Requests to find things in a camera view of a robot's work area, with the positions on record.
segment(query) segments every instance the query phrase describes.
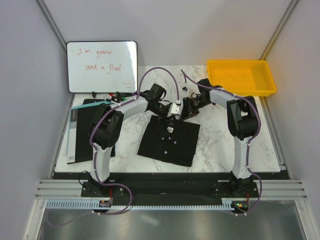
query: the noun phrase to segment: red handwriting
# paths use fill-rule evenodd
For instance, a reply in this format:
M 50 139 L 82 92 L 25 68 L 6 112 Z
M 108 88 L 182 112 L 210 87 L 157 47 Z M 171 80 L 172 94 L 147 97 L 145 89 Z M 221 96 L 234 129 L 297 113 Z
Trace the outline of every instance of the red handwriting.
M 120 66 L 115 67 L 113 63 L 109 66 L 109 72 L 107 74 L 110 74 L 111 71 L 120 71 L 121 72 L 121 64 Z
M 85 65 L 84 70 L 98 70 L 97 64 L 95 65 Z
M 98 59 L 100 57 L 100 55 L 108 55 L 108 54 L 112 54 L 111 51 L 96 51 L 96 59 Z
M 85 48 L 84 48 L 84 52 L 86 54 L 90 54 L 91 53 L 90 50 L 86 50 Z M 82 51 L 82 48 L 79 48 L 79 53 L 77 55 L 83 54 L 84 52 Z

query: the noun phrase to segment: white marble surface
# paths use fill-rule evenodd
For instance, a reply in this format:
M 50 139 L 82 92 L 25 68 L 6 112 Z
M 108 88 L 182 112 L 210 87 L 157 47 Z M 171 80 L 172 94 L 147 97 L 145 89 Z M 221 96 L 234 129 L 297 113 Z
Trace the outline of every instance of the white marble surface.
M 164 66 L 176 77 L 181 91 L 184 78 L 183 69 L 192 79 L 199 81 L 206 78 L 205 65 Z M 151 68 L 139 67 L 141 76 Z M 171 77 L 163 70 L 155 70 L 148 74 L 142 84 L 142 90 L 148 90 L 153 83 L 157 83 L 167 90 L 166 100 L 177 99 L 176 88 Z M 187 86 L 198 92 L 197 86 L 187 83 Z M 106 98 L 106 94 L 98 94 L 97 98 Z M 84 99 L 92 98 L 91 94 L 76 94 L 73 106 L 81 105 Z M 261 131 L 252 142 L 249 163 L 255 172 L 279 172 L 279 164 L 261 108 L 259 98 L 255 98 L 261 118 Z M 137 155 L 140 141 L 150 120 L 151 112 L 137 114 L 123 122 L 121 134 L 117 142 L 116 156 L 111 158 L 111 172 L 230 172 L 234 164 L 234 139 L 229 133 L 227 125 L 227 111 L 221 106 L 208 105 L 200 109 L 200 114 L 188 119 L 188 122 L 200 124 L 199 139 L 191 167 L 174 165 L 151 158 Z M 55 167 L 56 172 L 90 171 L 92 161 L 67 164 L 67 136 L 64 133 L 61 150 Z

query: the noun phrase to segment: yellow plastic tray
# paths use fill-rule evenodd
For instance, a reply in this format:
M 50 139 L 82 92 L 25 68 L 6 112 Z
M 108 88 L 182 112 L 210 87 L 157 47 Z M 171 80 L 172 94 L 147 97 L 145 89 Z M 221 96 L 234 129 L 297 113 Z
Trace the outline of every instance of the yellow plastic tray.
M 267 97 L 277 91 L 267 61 L 209 60 L 206 66 L 211 85 L 234 94 Z

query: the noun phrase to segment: whiteboard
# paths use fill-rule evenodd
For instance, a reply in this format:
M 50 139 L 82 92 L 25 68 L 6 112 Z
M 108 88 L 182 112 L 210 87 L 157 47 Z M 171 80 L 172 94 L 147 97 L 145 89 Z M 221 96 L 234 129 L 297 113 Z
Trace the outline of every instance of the whiteboard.
M 133 93 L 138 89 L 135 41 L 77 41 L 66 45 L 71 93 Z

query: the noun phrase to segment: gray wall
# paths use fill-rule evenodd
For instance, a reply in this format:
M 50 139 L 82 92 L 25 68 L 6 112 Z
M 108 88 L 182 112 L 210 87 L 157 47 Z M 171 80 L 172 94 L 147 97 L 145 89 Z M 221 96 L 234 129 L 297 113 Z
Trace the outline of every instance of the gray wall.
M 135 40 L 138 64 L 259 59 L 290 0 L 44 0 L 66 41 Z
M 33 0 L 0 1 L 0 233 L 21 239 L 71 94 L 66 56 Z
M 268 57 L 277 93 L 268 101 L 292 176 L 320 225 L 320 1 L 302 0 Z

